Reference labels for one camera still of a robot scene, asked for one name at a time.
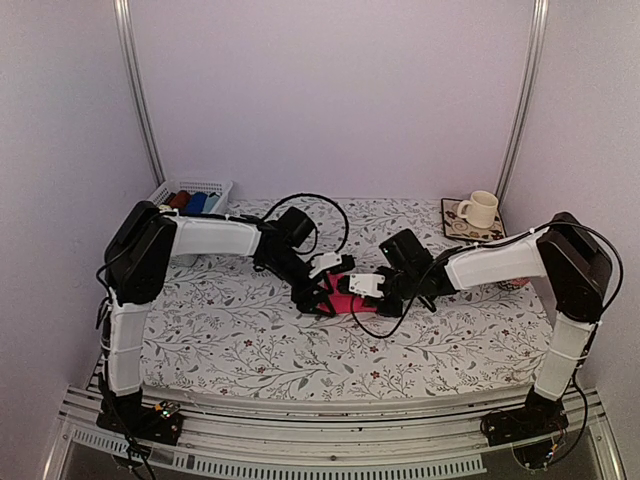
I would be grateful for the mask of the pink towel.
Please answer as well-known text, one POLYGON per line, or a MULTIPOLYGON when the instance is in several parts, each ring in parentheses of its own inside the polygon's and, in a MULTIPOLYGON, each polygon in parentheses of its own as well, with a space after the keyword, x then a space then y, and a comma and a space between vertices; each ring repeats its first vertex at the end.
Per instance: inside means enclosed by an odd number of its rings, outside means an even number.
POLYGON ((331 286, 334 289, 334 293, 330 296, 331 302, 334 306, 334 315, 348 314, 351 312, 375 312, 377 308, 377 302, 383 298, 371 298, 361 297, 352 294, 342 294, 337 290, 337 281, 347 273, 340 273, 332 275, 325 273, 322 276, 321 286, 331 286))

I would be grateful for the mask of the right robot arm white sleeve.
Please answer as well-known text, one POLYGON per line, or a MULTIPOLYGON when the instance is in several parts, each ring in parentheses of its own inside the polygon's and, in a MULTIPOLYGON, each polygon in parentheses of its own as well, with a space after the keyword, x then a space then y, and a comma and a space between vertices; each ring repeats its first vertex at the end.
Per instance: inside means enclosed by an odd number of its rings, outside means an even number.
POLYGON ((455 293, 515 278, 548 280, 555 298, 555 323, 542 367, 523 406, 485 415, 481 431, 490 445, 502 445, 567 428, 562 397, 575 385, 605 311, 619 294, 609 285, 622 278, 622 258, 613 244, 568 212, 520 235, 432 256, 405 229, 380 246, 387 266, 410 275, 443 269, 455 293))

